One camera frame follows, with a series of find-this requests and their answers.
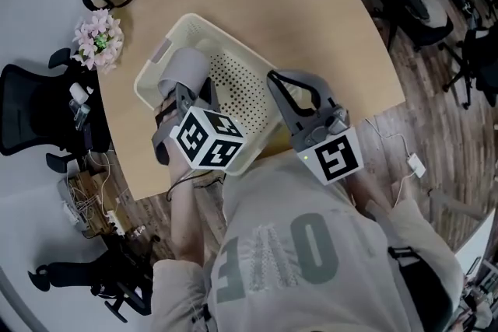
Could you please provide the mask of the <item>person's left forearm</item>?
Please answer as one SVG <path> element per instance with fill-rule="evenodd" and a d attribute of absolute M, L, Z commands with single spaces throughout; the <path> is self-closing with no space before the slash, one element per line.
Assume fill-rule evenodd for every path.
<path fill-rule="evenodd" d="M 164 142 L 169 155 L 168 170 L 171 186 L 167 192 L 170 201 L 171 248 L 177 260 L 205 264 L 205 240 L 202 219 L 195 199 L 195 187 L 203 186 L 203 180 L 219 179 L 215 171 L 194 171 L 186 162 L 174 142 Z"/>

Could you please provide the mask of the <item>white power strip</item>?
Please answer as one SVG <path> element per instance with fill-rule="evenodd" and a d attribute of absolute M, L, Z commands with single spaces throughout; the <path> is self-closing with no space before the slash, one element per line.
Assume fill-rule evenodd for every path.
<path fill-rule="evenodd" d="M 110 225 L 111 231 L 119 236 L 125 236 L 125 229 L 114 210 L 106 211 L 105 218 Z"/>

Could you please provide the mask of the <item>small clear bottle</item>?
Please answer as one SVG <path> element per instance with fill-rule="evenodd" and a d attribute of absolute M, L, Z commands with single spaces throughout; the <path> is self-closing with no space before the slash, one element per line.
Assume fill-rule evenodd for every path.
<path fill-rule="evenodd" d="M 81 131 L 83 125 L 86 123 L 86 119 L 89 116 L 91 108 L 84 104 L 79 104 L 76 100 L 71 99 L 69 102 L 69 108 L 74 114 L 75 129 Z"/>

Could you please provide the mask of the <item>small white case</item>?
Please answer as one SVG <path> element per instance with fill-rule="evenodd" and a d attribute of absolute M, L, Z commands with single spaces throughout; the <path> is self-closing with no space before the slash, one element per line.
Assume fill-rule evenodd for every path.
<path fill-rule="evenodd" d="M 71 93 L 74 101 L 76 101 L 79 105 L 83 105 L 89 99 L 89 94 L 77 82 L 73 83 L 69 87 L 69 92 Z"/>

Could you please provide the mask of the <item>black mesh office chair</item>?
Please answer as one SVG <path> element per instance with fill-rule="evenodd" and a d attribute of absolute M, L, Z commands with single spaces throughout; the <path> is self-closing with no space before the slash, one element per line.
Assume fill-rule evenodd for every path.
<path fill-rule="evenodd" d="M 56 173 L 66 173 L 68 162 L 82 162 L 88 152 L 107 152 L 111 142 L 97 72 L 71 59 L 69 48 L 54 52 L 47 67 L 61 65 L 66 69 L 57 76 L 38 75 L 12 64 L 0 73 L 0 154 L 11 156 L 34 146 L 54 145 L 68 153 L 46 154 L 47 166 Z M 93 148 L 89 151 L 69 108 L 69 87 L 75 82 L 92 90 L 85 102 L 91 108 L 85 123 L 92 129 Z"/>

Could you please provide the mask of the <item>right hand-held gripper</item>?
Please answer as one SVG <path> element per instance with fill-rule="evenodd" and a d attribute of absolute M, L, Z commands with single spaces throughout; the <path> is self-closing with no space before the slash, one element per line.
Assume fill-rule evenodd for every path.
<path fill-rule="evenodd" d="M 315 110 L 302 108 L 285 83 L 310 92 Z M 291 132 L 297 158 L 325 186 L 363 168 L 355 128 L 348 111 L 335 106 L 327 82 L 310 72 L 280 69 L 267 74 L 267 85 Z"/>

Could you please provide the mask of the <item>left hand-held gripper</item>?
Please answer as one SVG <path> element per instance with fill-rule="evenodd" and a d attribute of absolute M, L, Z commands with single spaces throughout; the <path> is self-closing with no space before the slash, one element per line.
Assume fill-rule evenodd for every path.
<path fill-rule="evenodd" d="M 152 137 L 158 162 L 167 166 L 167 138 L 181 151 L 192 169 L 227 169 L 247 143 L 242 127 L 221 114 L 216 84 L 209 77 L 210 61 L 199 50 L 182 47 L 173 52 L 157 88 L 163 98 L 171 93 L 184 118 L 166 124 Z"/>

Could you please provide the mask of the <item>cream plastic basket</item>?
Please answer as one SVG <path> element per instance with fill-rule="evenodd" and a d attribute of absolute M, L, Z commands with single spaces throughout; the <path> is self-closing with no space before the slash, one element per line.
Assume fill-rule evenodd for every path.
<path fill-rule="evenodd" d="M 210 61 L 209 77 L 216 84 L 220 113 L 242 127 L 247 143 L 228 166 L 228 175 L 245 172 L 282 126 L 282 115 L 268 89 L 266 76 L 274 67 L 217 26 L 194 13 L 182 16 L 135 80 L 135 93 L 150 109 L 166 98 L 157 88 L 173 52 L 182 47 L 201 51 Z"/>

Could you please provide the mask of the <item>person's right forearm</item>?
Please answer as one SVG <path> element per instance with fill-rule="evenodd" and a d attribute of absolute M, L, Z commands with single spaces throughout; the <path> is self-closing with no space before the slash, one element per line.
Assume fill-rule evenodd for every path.
<path fill-rule="evenodd" d="M 367 205 L 372 201 L 388 214 L 392 210 L 392 204 L 381 190 L 381 186 L 374 176 L 365 169 L 348 175 L 345 179 L 345 188 L 354 203 L 356 210 L 367 218 L 372 215 L 367 211 Z"/>

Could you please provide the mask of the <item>pink flowers in pot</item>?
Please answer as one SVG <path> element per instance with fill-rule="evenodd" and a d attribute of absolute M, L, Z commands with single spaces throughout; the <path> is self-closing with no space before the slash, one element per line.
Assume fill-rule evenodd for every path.
<path fill-rule="evenodd" d="M 107 74 L 117 67 L 125 35 L 121 20 L 114 18 L 108 9 L 98 9 L 81 19 L 75 27 L 73 42 L 76 52 L 71 56 L 90 71 Z"/>

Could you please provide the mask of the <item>white table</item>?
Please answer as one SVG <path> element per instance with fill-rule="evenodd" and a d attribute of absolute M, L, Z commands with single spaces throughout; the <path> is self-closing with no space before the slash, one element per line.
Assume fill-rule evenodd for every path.
<path fill-rule="evenodd" d="M 472 280 L 479 273 L 491 236 L 495 213 L 496 210 L 493 209 L 455 253 L 468 280 Z"/>

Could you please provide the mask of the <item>person's left hand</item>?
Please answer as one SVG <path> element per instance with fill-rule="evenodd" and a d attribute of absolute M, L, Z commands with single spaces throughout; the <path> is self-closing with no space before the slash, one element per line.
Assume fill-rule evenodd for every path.
<path fill-rule="evenodd" d="M 165 99 L 154 110 L 154 117 L 157 128 L 160 128 L 166 124 L 179 125 L 184 118 L 184 114 L 181 108 L 178 107 L 176 98 L 172 96 Z"/>

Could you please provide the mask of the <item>white power adapter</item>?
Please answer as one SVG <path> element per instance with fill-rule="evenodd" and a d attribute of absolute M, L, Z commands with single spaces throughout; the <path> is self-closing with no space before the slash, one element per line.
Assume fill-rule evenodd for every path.
<path fill-rule="evenodd" d="M 407 163 L 415 176 L 417 176 L 419 179 L 423 177 L 426 172 L 426 167 L 416 153 L 412 153 L 407 158 Z"/>

